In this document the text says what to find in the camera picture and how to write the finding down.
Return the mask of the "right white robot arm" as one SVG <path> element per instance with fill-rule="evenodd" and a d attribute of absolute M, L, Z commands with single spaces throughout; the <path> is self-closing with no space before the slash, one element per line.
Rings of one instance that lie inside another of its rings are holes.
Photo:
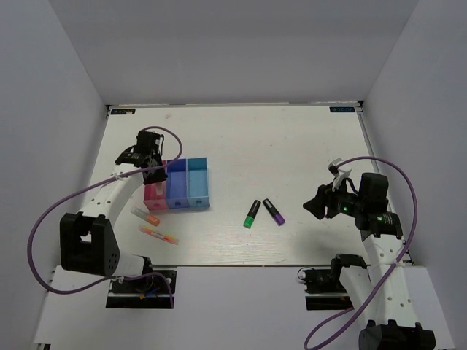
<path fill-rule="evenodd" d="M 408 241 L 398 215 L 387 210 L 388 187 L 386 176 L 373 173 L 362 175 L 359 188 L 342 176 L 318 187 L 304 209 L 317 219 L 352 217 L 368 257 L 340 253 L 329 269 L 303 269 L 298 279 L 309 294 L 347 293 L 350 321 L 361 326 L 359 349 L 434 349 L 435 334 L 421 325 L 406 285 Z"/>

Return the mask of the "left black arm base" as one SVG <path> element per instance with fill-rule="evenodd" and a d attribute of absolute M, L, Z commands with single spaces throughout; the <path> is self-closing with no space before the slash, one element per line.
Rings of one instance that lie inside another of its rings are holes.
<path fill-rule="evenodd" d="M 155 270 L 164 276 L 151 276 L 138 281 L 112 281 L 107 294 L 108 309 L 172 309 L 169 284 L 174 301 L 176 270 Z"/>

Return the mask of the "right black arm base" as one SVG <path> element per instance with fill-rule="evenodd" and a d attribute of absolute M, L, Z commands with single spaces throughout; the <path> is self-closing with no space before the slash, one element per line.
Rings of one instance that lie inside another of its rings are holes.
<path fill-rule="evenodd" d="M 307 311 L 343 311 L 352 308 L 346 289 L 333 279 L 330 269 L 301 268 L 297 279 L 305 287 Z"/>

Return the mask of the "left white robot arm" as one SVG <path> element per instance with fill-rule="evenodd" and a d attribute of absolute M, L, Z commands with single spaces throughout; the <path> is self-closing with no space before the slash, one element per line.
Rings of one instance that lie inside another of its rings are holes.
<path fill-rule="evenodd" d="M 143 184 L 166 180 L 161 166 L 164 136 L 140 131 L 136 145 L 116 159 L 112 182 L 103 185 L 88 204 L 60 221 L 61 266 L 67 271 L 95 276 L 129 277 L 139 291 L 151 288 L 154 273 L 147 259 L 120 250 L 114 225 L 124 206 Z"/>

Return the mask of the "orange capped highlighter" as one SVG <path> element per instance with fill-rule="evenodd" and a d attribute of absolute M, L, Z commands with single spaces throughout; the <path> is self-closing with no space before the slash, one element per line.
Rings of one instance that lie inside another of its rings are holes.
<path fill-rule="evenodd" d="M 132 207 L 131 213 L 137 216 L 138 218 L 143 219 L 145 222 L 151 225 L 158 226 L 160 223 L 160 220 L 157 217 L 152 215 L 150 212 L 140 209 L 138 207 Z"/>
<path fill-rule="evenodd" d="M 157 195 L 163 194 L 163 190 L 164 190 L 163 183 L 155 184 L 155 191 Z"/>

